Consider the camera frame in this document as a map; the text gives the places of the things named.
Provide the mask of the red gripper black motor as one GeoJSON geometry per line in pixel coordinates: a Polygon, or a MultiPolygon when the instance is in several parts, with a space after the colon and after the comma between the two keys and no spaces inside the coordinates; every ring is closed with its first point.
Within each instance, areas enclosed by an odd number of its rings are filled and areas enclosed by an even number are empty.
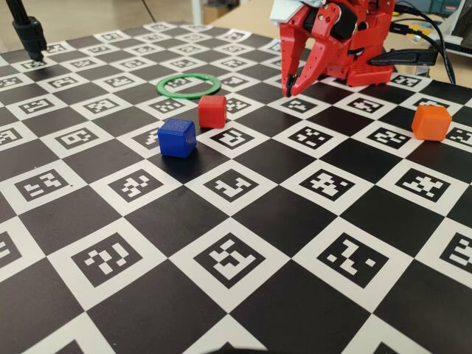
{"type": "Polygon", "coordinates": [[[282,92],[301,94],[328,65],[336,51],[336,40],[353,36],[364,2],[303,2],[301,10],[280,25],[282,92]],[[300,73],[299,60],[308,38],[313,48],[300,73]]]}

